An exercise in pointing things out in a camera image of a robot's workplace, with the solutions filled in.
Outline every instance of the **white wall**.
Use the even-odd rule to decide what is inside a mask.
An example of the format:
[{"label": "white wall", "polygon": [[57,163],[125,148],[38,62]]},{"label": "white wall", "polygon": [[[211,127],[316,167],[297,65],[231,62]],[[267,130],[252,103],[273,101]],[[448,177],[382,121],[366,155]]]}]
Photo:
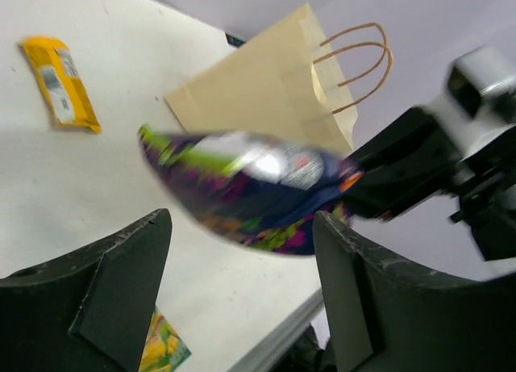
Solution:
[{"label": "white wall", "polygon": [[[318,9],[327,33],[368,21],[381,23],[394,52],[395,65],[385,86],[359,105],[356,147],[377,134],[408,107],[432,99],[442,89],[447,65],[482,44],[496,46],[516,63],[516,0],[334,0]],[[371,32],[343,40],[372,37]],[[378,52],[356,50],[340,57],[347,77],[373,64]],[[379,73],[352,86],[366,92]],[[447,217],[454,200],[432,199],[388,224],[357,222],[369,238],[438,270],[467,278],[491,276],[468,229]]]},{"label": "white wall", "polygon": [[318,8],[330,0],[158,0],[243,39],[249,39],[310,2]]}]

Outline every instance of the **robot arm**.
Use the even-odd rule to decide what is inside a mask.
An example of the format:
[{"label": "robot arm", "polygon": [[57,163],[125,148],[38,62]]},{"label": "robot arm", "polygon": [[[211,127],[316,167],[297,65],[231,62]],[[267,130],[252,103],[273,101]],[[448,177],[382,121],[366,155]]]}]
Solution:
[{"label": "robot arm", "polygon": [[485,260],[516,256],[516,69],[482,47],[451,65],[446,90],[412,107],[350,158],[354,214],[390,220],[436,194],[471,228]]}]

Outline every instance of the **candy bar wrapper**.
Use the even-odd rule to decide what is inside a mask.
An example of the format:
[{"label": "candy bar wrapper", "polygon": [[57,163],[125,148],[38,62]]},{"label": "candy bar wrapper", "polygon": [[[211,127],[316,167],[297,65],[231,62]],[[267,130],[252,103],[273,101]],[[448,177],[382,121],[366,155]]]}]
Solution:
[{"label": "candy bar wrapper", "polygon": [[52,109],[58,127],[102,130],[69,48],[52,37],[29,37],[21,43],[35,73],[41,93]]},{"label": "candy bar wrapper", "polygon": [[174,371],[190,354],[185,343],[156,308],[151,318],[139,372]]}]

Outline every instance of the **yellow packaging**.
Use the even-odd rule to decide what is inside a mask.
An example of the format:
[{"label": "yellow packaging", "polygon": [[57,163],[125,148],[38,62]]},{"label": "yellow packaging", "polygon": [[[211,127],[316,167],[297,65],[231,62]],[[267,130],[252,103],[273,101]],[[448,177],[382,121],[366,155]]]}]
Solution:
[{"label": "yellow packaging", "polygon": [[60,40],[30,37],[22,42],[57,126],[102,130],[86,89],[75,69],[69,48]]}]

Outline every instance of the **chip bag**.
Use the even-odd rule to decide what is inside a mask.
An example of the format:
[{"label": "chip bag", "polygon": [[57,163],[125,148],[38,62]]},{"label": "chip bag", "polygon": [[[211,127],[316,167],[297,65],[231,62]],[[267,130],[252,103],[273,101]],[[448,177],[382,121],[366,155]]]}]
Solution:
[{"label": "chip bag", "polygon": [[145,125],[147,162],[185,209],[242,245],[313,255],[315,212],[348,214],[340,195],[361,177],[349,160],[248,132],[164,135]]},{"label": "chip bag", "polygon": [[75,69],[68,47],[58,39],[31,37],[21,44],[57,126],[102,130]]}]

